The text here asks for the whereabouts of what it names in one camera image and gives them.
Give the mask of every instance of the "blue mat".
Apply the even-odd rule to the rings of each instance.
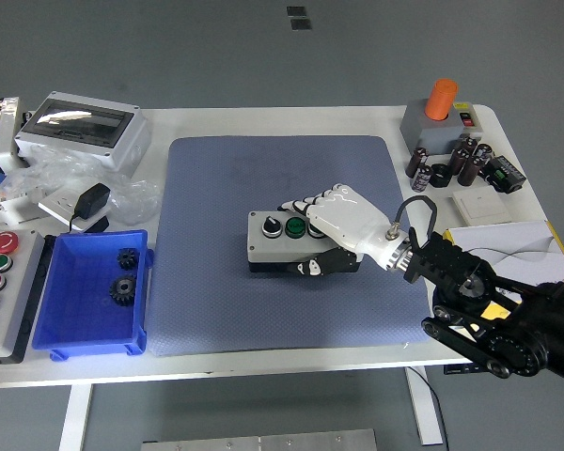
[[[423,280],[369,257],[356,273],[252,273],[247,215],[346,183],[387,216],[402,202],[373,136],[183,138],[169,150],[147,310],[156,355],[423,341]]]

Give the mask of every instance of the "black cable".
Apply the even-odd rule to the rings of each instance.
[[[74,220],[75,218],[79,218],[79,213],[76,213],[76,212],[75,212],[75,213],[71,216],[71,219],[69,219],[69,233],[71,233],[71,231],[73,230],[73,220]]]
[[[437,396],[436,392],[434,391],[434,389],[432,388],[432,386],[429,384],[429,382],[426,380],[426,378],[424,378],[424,376],[422,376],[420,373],[418,373],[415,368],[412,368],[411,366],[407,366],[409,369],[411,369],[412,371],[414,371],[415,374],[417,374],[417,376],[423,380],[424,383],[426,383],[426,385],[429,387],[429,390],[431,390],[432,396],[434,397],[434,400],[436,401],[436,407],[439,410],[439,418],[441,419],[441,429],[443,430],[443,439],[445,442],[445,449],[446,451],[449,451],[449,437],[447,436],[447,428],[445,427],[445,418],[443,418],[443,410],[441,409],[441,401],[439,401],[439,396]]]
[[[397,210],[397,215],[395,216],[395,223],[399,224],[401,222],[401,215],[403,214],[403,211],[405,210],[405,208],[409,204],[411,204],[412,202],[414,202],[416,200],[423,201],[426,205],[429,206],[429,209],[431,209],[431,218],[429,220],[429,228],[426,231],[426,235],[430,238],[432,231],[434,230],[434,225],[436,224],[437,208],[436,208],[436,204],[434,202],[432,202],[432,200],[427,195],[414,195],[414,196],[410,197],[409,199],[406,199],[405,201],[403,201],[403,203],[399,206],[399,209]]]

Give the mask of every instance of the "black gear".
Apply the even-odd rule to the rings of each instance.
[[[135,297],[135,277],[133,275],[122,275],[111,284],[109,294],[117,305],[132,305]]]
[[[138,264],[138,252],[133,248],[120,249],[117,261],[123,270],[135,268]]]

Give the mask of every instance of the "plastic bag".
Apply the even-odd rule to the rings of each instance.
[[[36,163],[11,171],[0,184],[6,193],[18,195],[41,189],[49,195],[73,180],[96,179],[111,190],[109,217],[116,222],[135,226],[161,210],[163,194],[159,186],[107,172],[91,155],[46,146],[34,146],[31,153]]]

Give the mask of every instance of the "black charger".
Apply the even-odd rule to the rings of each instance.
[[[94,216],[98,210],[106,205],[110,194],[111,190],[102,183],[97,183],[82,193],[77,199],[73,215],[69,220],[69,232],[71,232],[75,218],[88,219]]]

